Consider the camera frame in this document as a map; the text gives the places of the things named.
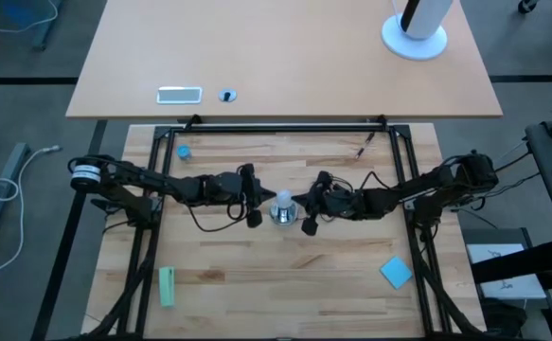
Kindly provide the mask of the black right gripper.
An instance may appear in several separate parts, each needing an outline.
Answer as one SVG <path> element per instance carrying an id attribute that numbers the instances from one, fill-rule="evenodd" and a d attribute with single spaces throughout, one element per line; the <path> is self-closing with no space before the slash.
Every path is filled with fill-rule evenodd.
<path id="1" fill-rule="evenodd" d="M 355 221 L 361 219 L 364 208 L 359 191 L 336 186 L 334 177 L 323 170 L 318 173 L 309 191 L 296 194 L 293 200 L 305 208 L 307 217 L 301 230 L 308 236 L 314 236 L 317 232 L 317 216 L 327 215 Z"/>

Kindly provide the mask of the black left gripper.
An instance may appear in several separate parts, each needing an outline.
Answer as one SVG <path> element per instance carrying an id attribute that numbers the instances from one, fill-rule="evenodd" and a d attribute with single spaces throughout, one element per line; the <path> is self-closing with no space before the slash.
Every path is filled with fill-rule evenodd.
<path id="1" fill-rule="evenodd" d="M 262 223 L 258 207 L 262 200 L 276 197 L 276 193 L 260 186 L 253 164 L 243 164 L 235 172 L 223 172 L 210 178 L 207 185 L 211 206 L 226 205 L 226 214 L 233 223 L 245 221 L 249 228 Z"/>

